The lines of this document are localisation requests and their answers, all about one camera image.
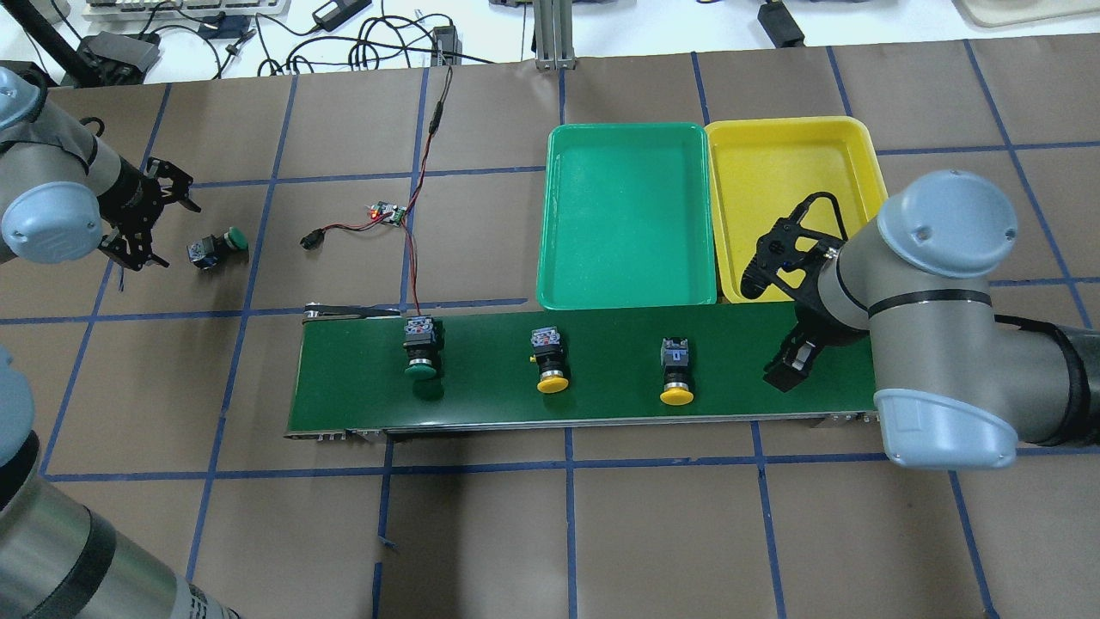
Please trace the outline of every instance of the yellow push button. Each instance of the yellow push button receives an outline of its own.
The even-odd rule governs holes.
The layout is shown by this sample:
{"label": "yellow push button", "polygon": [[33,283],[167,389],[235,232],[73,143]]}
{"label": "yellow push button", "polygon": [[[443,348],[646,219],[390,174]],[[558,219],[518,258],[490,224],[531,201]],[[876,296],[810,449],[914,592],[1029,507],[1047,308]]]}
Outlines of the yellow push button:
{"label": "yellow push button", "polygon": [[542,394],[558,394],[569,387],[569,379],[560,376],[547,377],[539,382],[538,389]]}
{"label": "yellow push button", "polygon": [[670,387],[661,394],[661,402],[670,407],[683,407],[690,405],[695,399],[695,395],[682,387]]}

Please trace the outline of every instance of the robotic arm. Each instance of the robotic arm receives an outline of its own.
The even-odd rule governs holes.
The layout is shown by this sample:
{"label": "robotic arm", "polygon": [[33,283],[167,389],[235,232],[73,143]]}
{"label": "robotic arm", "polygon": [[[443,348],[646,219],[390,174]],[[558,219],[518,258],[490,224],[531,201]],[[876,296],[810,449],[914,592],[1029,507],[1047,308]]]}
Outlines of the robotic arm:
{"label": "robotic arm", "polygon": [[[812,198],[760,237],[741,278],[750,298],[774,284],[795,300],[768,383],[788,391],[823,347],[869,335],[883,446],[902,466],[999,468],[1019,441],[1097,442],[1100,333],[993,314],[986,275],[1018,231],[994,185],[928,174],[847,242],[801,226]],[[799,236],[817,243],[799,251]],[[804,270],[803,283],[781,268]]]}
{"label": "robotic arm", "polygon": [[[44,85],[0,67],[0,263],[56,263],[99,247],[134,270],[167,266],[153,253],[153,225],[174,201],[199,211],[188,197],[191,181],[153,157],[139,172],[46,100]],[[106,234],[102,220],[111,228]]]}

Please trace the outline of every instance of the green tray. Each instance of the green tray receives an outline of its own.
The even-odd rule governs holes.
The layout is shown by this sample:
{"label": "green tray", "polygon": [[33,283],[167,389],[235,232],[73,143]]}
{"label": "green tray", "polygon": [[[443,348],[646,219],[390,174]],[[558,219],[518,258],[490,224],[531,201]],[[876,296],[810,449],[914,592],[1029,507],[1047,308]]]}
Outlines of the green tray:
{"label": "green tray", "polygon": [[538,300],[548,309],[717,298],[706,133],[689,122],[550,134]]}
{"label": "green tray", "polygon": [[[873,410],[865,341],[828,349],[813,375],[782,394],[763,366],[794,325],[792,303],[694,305],[442,317],[440,378],[413,383],[404,319],[311,321],[287,436],[430,432],[725,419],[809,418]],[[565,339],[569,389],[542,395],[530,333]],[[662,338],[691,343],[695,401],[661,404]]]}

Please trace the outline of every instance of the dark green board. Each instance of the dark green board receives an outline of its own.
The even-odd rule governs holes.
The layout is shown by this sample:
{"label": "dark green board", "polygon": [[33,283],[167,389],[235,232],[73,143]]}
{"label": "dark green board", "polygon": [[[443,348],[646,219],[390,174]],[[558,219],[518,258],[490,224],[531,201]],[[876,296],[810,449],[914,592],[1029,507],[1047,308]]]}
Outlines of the dark green board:
{"label": "dark green board", "polygon": [[[781,394],[763,366],[794,325],[790,302],[694,305],[443,317],[441,376],[404,376],[404,319],[305,323],[288,436],[344,431],[490,428],[814,417],[873,409],[870,345],[829,349],[813,375]],[[542,395],[529,362],[531,330],[557,327],[569,389]],[[691,343],[695,401],[669,407],[662,338]]]}

